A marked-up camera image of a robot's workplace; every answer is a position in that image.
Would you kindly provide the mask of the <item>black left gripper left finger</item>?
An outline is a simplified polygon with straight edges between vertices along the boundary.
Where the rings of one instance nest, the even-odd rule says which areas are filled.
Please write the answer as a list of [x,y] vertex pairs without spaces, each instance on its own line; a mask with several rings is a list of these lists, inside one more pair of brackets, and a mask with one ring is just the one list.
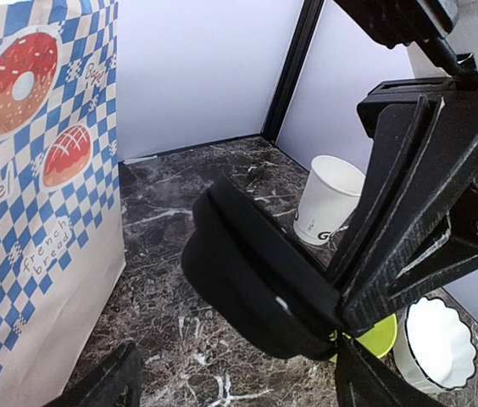
[[141,390],[142,358],[133,342],[122,343],[47,406],[139,406]]

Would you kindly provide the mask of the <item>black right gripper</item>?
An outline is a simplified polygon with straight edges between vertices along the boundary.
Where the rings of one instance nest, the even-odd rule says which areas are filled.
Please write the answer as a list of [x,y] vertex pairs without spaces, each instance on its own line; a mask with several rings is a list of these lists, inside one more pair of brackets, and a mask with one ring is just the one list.
[[328,267],[351,335],[478,268],[478,78],[383,81],[357,113],[373,148]]

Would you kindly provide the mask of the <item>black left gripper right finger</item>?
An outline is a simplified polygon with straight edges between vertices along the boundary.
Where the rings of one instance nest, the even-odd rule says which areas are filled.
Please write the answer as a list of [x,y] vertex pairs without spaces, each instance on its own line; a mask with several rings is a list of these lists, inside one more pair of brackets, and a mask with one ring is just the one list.
[[361,343],[337,339],[336,396],[347,407],[429,407],[441,403],[407,384]]

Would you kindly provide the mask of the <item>black coffee cup lid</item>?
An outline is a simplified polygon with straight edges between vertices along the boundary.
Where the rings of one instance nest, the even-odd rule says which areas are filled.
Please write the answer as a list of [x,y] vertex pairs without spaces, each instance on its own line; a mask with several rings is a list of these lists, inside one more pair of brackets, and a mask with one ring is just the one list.
[[322,264],[232,179],[196,199],[181,255],[192,287],[265,354],[329,360],[343,322]]

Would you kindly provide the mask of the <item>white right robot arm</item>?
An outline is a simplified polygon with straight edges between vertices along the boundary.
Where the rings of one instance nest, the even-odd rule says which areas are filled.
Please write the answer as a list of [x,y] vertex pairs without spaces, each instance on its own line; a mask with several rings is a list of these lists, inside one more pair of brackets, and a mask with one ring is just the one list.
[[330,265],[351,335],[478,269],[478,1],[343,1],[385,47],[443,76],[383,82],[358,105],[372,139],[358,207]]

